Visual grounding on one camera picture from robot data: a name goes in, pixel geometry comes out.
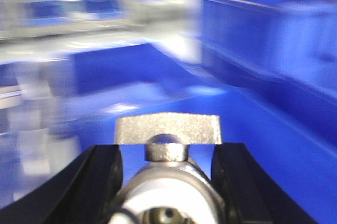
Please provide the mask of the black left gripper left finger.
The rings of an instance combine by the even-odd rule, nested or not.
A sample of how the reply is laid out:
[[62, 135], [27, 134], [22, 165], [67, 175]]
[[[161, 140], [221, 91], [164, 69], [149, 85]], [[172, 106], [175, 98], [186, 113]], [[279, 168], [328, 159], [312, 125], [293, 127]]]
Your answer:
[[1, 223], [108, 223], [122, 186], [117, 145], [93, 145], [37, 189], [1, 209]]

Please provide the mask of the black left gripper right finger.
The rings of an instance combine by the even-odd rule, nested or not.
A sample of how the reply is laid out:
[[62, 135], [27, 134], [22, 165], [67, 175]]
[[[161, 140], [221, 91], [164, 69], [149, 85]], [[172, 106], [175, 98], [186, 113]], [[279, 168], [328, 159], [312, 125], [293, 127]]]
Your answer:
[[315, 223], [262, 169], [243, 143], [216, 145], [213, 187], [225, 202], [225, 223]]

